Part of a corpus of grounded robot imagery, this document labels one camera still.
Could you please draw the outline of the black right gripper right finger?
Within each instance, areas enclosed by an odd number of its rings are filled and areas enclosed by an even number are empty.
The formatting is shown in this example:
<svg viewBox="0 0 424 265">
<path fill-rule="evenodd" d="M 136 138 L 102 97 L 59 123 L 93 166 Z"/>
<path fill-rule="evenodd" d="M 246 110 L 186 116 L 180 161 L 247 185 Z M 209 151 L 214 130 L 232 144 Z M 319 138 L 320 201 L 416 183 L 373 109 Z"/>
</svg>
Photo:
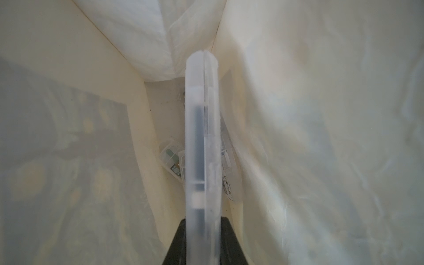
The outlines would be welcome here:
<svg viewBox="0 0 424 265">
<path fill-rule="evenodd" d="M 227 217 L 221 218 L 220 265 L 248 265 L 247 259 Z"/>
</svg>

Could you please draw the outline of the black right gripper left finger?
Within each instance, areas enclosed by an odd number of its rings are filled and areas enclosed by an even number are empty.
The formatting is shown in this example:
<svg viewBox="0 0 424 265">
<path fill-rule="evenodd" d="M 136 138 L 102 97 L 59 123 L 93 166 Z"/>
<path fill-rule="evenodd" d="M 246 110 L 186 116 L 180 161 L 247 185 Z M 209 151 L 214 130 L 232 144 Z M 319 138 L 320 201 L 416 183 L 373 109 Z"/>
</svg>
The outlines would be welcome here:
<svg viewBox="0 0 424 265">
<path fill-rule="evenodd" d="M 186 265 L 187 241 L 186 221 L 182 219 L 162 265 Z"/>
</svg>

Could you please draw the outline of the clear case blue compass red label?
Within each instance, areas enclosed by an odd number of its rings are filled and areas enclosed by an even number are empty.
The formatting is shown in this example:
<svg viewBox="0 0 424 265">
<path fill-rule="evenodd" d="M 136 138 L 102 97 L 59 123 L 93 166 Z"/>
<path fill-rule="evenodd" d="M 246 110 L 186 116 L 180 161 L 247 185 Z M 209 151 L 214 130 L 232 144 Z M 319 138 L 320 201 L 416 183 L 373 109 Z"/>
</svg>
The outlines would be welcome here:
<svg viewBox="0 0 424 265">
<path fill-rule="evenodd" d="M 243 199 L 242 178 L 237 165 L 236 153 L 223 117 L 220 122 L 223 192 L 232 202 L 241 203 Z"/>
</svg>

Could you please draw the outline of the clear case green compass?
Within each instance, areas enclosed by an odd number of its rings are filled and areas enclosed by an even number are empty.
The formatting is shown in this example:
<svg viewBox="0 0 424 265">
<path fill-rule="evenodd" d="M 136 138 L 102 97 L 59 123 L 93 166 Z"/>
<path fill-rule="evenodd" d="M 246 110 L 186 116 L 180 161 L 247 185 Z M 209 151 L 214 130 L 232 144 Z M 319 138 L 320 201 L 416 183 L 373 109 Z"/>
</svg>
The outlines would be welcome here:
<svg viewBox="0 0 424 265">
<path fill-rule="evenodd" d="M 179 153 L 183 151 L 183 146 L 174 138 L 169 138 L 159 145 L 159 161 L 160 164 L 174 178 L 183 183 L 183 177 L 180 168 Z"/>
</svg>

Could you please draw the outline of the canvas bag starry night print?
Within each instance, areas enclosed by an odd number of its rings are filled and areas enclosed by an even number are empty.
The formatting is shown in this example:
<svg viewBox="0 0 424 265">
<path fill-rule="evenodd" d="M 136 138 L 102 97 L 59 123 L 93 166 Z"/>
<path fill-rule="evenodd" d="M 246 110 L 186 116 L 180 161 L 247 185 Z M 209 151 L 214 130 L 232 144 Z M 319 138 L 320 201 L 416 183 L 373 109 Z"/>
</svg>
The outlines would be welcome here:
<svg viewBox="0 0 424 265">
<path fill-rule="evenodd" d="M 163 262 L 198 50 L 248 264 L 423 264 L 423 1 L 2 1 L 1 264 Z"/>
</svg>

